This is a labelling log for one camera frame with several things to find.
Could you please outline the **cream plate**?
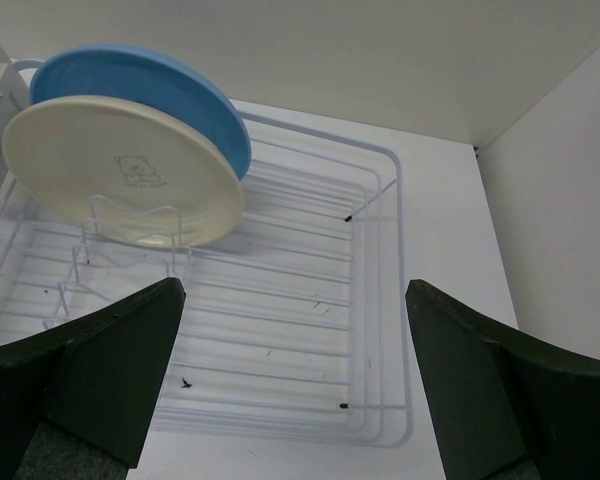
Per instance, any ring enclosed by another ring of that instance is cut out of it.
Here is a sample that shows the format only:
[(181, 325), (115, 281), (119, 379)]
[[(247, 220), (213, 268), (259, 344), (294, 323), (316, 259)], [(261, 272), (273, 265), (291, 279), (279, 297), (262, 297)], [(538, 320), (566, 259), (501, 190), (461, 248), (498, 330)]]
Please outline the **cream plate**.
[(14, 178), (41, 205), (105, 238), (146, 248), (218, 240), (245, 198), (217, 147), (154, 108), (78, 95), (35, 104), (5, 127)]

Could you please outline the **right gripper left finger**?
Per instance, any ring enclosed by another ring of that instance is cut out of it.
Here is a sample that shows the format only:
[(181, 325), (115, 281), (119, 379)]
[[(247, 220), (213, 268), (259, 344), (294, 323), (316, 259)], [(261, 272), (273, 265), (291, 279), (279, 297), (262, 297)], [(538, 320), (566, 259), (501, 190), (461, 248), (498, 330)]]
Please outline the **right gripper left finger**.
[(0, 479), (124, 479), (137, 467), (186, 294), (175, 277), (0, 346)]

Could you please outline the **blue plate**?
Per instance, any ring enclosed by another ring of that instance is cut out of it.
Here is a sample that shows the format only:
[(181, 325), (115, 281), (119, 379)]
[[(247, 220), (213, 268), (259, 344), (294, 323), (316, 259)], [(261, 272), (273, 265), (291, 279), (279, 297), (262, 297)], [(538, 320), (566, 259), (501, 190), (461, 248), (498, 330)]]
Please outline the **blue plate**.
[(246, 126), (226, 95), (193, 68), (164, 54), (119, 44), (80, 46), (45, 61), (30, 83), (30, 102), (96, 95), (140, 103), (189, 125), (243, 179), (251, 165)]

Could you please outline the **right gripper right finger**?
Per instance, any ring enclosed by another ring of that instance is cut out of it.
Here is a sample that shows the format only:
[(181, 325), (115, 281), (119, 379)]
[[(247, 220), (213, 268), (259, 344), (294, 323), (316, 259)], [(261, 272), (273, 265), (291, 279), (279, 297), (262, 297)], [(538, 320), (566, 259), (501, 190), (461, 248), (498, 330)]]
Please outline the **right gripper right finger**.
[(491, 319), (424, 280), (405, 294), (449, 479), (600, 479), (600, 360)]

